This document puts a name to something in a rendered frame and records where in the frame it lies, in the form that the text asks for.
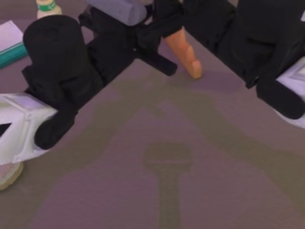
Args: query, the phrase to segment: table surface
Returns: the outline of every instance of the table surface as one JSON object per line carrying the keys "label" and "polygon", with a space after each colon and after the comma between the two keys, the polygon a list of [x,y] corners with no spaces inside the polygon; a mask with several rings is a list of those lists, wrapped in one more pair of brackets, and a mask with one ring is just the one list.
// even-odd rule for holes
{"label": "table surface", "polygon": [[[0,193],[0,228],[303,229],[305,131],[189,40],[202,79],[133,63]],[[22,91],[30,63],[1,70],[0,92]]]}

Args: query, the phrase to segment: orange object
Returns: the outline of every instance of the orange object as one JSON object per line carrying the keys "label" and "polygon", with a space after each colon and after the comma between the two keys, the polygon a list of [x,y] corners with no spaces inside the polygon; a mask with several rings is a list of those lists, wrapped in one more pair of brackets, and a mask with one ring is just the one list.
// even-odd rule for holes
{"label": "orange object", "polygon": [[196,59],[193,47],[187,42],[183,28],[166,37],[165,42],[194,79],[202,77],[201,63]]}

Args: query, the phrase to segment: robotic arm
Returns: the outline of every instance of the robotic arm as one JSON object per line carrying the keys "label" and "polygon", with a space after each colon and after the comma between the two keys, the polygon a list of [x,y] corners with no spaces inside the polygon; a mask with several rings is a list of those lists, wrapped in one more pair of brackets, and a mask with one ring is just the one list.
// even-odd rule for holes
{"label": "robotic arm", "polygon": [[88,0],[81,26],[56,15],[24,33],[32,65],[20,94],[0,94],[0,164],[40,156],[74,125],[78,111],[138,58],[165,75],[177,65],[158,54],[182,27],[286,121],[305,128],[303,0]]}

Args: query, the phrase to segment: white plastic part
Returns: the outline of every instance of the white plastic part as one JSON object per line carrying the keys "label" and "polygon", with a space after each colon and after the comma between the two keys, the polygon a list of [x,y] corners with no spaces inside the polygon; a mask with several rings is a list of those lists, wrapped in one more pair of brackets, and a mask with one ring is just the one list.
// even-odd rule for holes
{"label": "white plastic part", "polygon": [[[300,96],[305,102],[305,57],[301,58],[276,80]],[[289,119],[277,111],[275,112],[286,122],[305,129],[305,115],[299,119]]]}
{"label": "white plastic part", "polygon": [[0,165],[18,163],[45,154],[34,135],[56,110],[26,93],[0,94],[0,125],[11,124],[0,136]]}
{"label": "white plastic part", "polygon": [[140,23],[147,15],[144,4],[137,0],[86,0],[86,2],[128,26]]}

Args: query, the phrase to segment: white bottle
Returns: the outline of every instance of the white bottle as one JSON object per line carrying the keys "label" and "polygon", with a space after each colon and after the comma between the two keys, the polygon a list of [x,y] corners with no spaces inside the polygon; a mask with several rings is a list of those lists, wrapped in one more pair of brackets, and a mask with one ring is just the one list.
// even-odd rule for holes
{"label": "white bottle", "polygon": [[56,5],[55,0],[36,0],[36,3],[38,7],[37,19],[50,15],[62,14],[61,8]]}

